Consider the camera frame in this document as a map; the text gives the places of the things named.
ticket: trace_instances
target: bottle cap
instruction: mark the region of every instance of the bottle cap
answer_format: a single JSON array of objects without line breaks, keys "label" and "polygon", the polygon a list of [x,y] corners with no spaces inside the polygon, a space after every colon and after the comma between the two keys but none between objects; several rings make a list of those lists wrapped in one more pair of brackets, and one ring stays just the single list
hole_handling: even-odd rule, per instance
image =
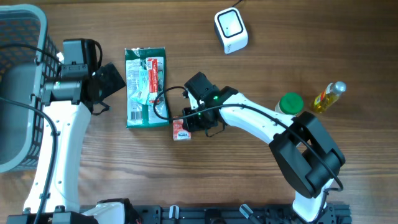
[{"label": "bottle cap", "polygon": [[340,95],[346,91],[346,84],[338,81],[333,85],[331,91],[337,95]]},{"label": "bottle cap", "polygon": [[279,101],[279,108],[284,114],[298,114],[304,108],[303,98],[297,93],[286,93]]}]

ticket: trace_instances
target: wood grain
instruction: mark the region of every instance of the wood grain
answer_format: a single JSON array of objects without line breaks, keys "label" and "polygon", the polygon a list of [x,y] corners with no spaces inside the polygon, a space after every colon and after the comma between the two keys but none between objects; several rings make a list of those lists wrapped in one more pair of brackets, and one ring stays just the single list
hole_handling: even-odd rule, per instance
[{"label": "wood grain", "polygon": [[[104,62],[124,76],[124,48],[166,47],[167,86],[201,71],[219,87],[237,88],[273,108],[289,91],[309,104],[327,84],[347,84],[342,99],[319,116],[346,156],[342,193],[355,223],[398,219],[398,2],[246,1],[245,49],[225,55],[213,30],[226,1],[43,4],[49,34],[97,40]],[[184,106],[169,95],[173,115]],[[110,96],[113,110],[93,116],[80,162],[82,205],[129,197],[136,205],[291,203],[268,146],[228,127],[213,138],[193,133],[172,140],[170,126],[126,129],[126,90]],[[0,174],[0,222],[19,214],[34,172]]]}]

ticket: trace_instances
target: black cable wire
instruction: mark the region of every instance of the black cable wire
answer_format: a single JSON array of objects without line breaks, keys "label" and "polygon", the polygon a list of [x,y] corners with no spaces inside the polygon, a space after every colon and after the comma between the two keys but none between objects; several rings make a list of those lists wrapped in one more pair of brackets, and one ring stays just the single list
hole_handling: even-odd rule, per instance
[{"label": "black cable wire", "polygon": [[252,106],[248,106],[248,105],[244,105],[244,104],[239,104],[239,103],[234,103],[234,104],[226,104],[226,105],[213,106],[213,107],[211,107],[211,108],[206,108],[206,109],[204,109],[204,110],[197,111],[197,112],[195,112],[195,113],[188,114],[188,115],[185,115],[185,116],[181,116],[181,117],[178,117],[178,118],[165,118],[165,117],[161,116],[161,115],[158,114],[158,112],[156,111],[157,100],[158,100],[158,99],[160,98],[160,96],[162,96],[163,94],[166,94],[168,91],[173,90],[173,89],[176,89],[176,88],[181,88],[181,89],[184,89],[184,90],[186,91],[186,89],[185,89],[184,87],[182,87],[182,86],[174,86],[174,87],[170,87],[170,88],[168,88],[168,89],[165,89],[164,91],[160,92],[160,93],[156,96],[155,102],[154,102],[154,113],[155,113],[156,116],[159,117],[160,119],[165,119],[165,120],[169,120],[169,121],[174,121],[174,120],[178,120],[178,119],[189,118],[189,117],[195,116],[195,115],[197,115],[197,114],[199,114],[199,113],[203,113],[203,112],[206,112],[206,111],[209,111],[209,110],[220,109],[220,108],[224,108],[224,107],[232,107],[232,106],[240,107],[240,108],[246,108],[246,109],[255,111],[255,112],[257,112],[257,113],[259,113],[259,114],[261,114],[261,115],[263,115],[263,116],[269,118],[271,121],[275,122],[276,124],[282,126],[284,129],[286,129],[286,131],[288,131],[290,134],[292,134],[294,137],[296,137],[301,143],[303,143],[303,145],[304,145],[305,147],[307,147],[307,148],[311,151],[311,153],[319,160],[319,162],[322,164],[322,166],[328,171],[328,173],[333,177],[333,179],[334,179],[334,180],[336,181],[336,183],[338,184],[339,188],[330,187],[330,188],[327,188],[327,189],[325,189],[325,190],[323,191],[324,194],[323,194],[322,203],[321,203],[321,207],[320,207],[319,213],[320,213],[320,212],[322,211],[322,209],[323,209],[323,206],[324,206],[324,204],[325,204],[325,202],[326,202],[326,197],[328,196],[329,191],[341,192],[341,191],[344,189],[343,183],[341,183],[341,181],[340,181],[340,179],[337,177],[337,175],[332,171],[332,169],[328,166],[328,164],[326,164],[326,162],[315,152],[315,150],[308,144],[308,142],[306,142],[304,139],[302,139],[295,131],[291,130],[286,124],[280,122],[278,119],[272,117],[271,115],[269,115],[269,114],[267,114],[267,113],[265,113],[265,112],[263,112],[263,111],[261,111],[261,110],[259,110],[259,109],[257,109],[257,108],[254,108],[254,107],[252,107]]},{"label": "black cable wire", "polygon": [[52,170],[54,167],[54,162],[55,162],[55,153],[57,151],[57,127],[55,126],[54,122],[51,120],[51,118],[49,116],[47,116],[47,114],[43,113],[41,110],[38,110],[36,108],[34,108],[33,106],[29,106],[20,102],[16,102],[13,100],[7,100],[4,99],[2,97],[0,97],[0,101],[4,101],[6,103],[10,103],[12,105],[16,105],[16,106],[20,106],[29,110],[34,111],[35,113],[37,113],[38,115],[42,116],[44,119],[47,120],[47,122],[49,123],[50,127],[51,127],[51,134],[52,134],[52,152],[51,152],[51,158],[50,158],[50,165],[49,165],[49,171],[47,172],[47,176],[45,178],[45,183],[44,183],[44,188],[43,188],[43,193],[42,193],[42,198],[40,201],[40,205],[39,205],[39,209],[37,210],[36,213],[36,217],[34,220],[34,224],[38,224],[39,219],[40,219],[40,215],[43,212],[43,208],[45,205],[45,202],[47,200],[47,195],[49,193],[49,188],[50,188],[50,181],[51,181],[51,176],[52,176]]},{"label": "black cable wire", "polygon": [[237,3],[233,4],[232,7],[235,7],[237,4],[243,2],[243,0],[239,0]]},{"label": "black cable wire", "polygon": [[98,43],[97,41],[95,41],[95,45],[98,47],[99,50],[99,60],[98,60],[98,68],[100,68],[101,64],[102,64],[102,48],[101,48],[101,44]]},{"label": "black cable wire", "polygon": [[100,112],[98,112],[98,113],[92,112],[92,115],[94,115],[94,116],[98,116],[98,115],[100,115],[101,113],[104,113],[105,111],[108,111],[108,110],[111,109],[110,105],[107,105],[106,103],[104,103],[104,102],[102,102],[102,101],[98,102],[98,104],[101,105],[101,106],[103,106],[104,108],[103,108]]},{"label": "black cable wire", "polygon": [[61,63],[59,61],[59,59],[57,57],[53,56],[52,54],[50,54],[50,53],[48,53],[48,52],[46,52],[46,51],[44,51],[44,50],[42,50],[40,48],[34,47],[32,45],[29,45],[29,44],[13,43],[13,44],[0,45],[0,49],[6,49],[6,48],[9,48],[9,47],[25,47],[25,48],[29,48],[29,49],[32,49],[32,50],[36,50],[36,51],[38,51],[38,52],[40,52],[40,53],[42,53],[42,54],[54,59],[56,62]]}]

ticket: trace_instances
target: green snack package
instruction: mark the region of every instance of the green snack package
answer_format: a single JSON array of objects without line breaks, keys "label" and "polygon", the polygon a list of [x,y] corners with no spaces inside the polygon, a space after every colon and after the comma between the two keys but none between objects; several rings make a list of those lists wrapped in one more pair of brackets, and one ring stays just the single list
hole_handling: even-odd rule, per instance
[{"label": "green snack package", "polygon": [[[126,49],[124,51],[126,63],[127,85],[127,128],[151,128],[165,126],[170,121],[160,119],[149,106],[148,71],[146,60],[157,59],[158,93],[163,91],[166,76],[166,51],[163,48]],[[166,96],[158,101],[156,111],[163,117],[169,118],[169,107]]]}]

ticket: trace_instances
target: plastic basket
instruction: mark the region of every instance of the plastic basket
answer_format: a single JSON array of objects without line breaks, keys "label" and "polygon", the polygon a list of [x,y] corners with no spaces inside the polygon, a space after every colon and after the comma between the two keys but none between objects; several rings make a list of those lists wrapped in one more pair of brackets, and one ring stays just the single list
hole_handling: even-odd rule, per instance
[{"label": "plastic basket", "polygon": [[[47,35],[47,18],[36,6],[0,6],[0,45],[23,43],[56,55]],[[27,48],[0,50],[0,96],[42,110],[40,88],[54,77],[57,63]],[[0,101],[0,172],[35,169],[44,119],[33,111]]]}]

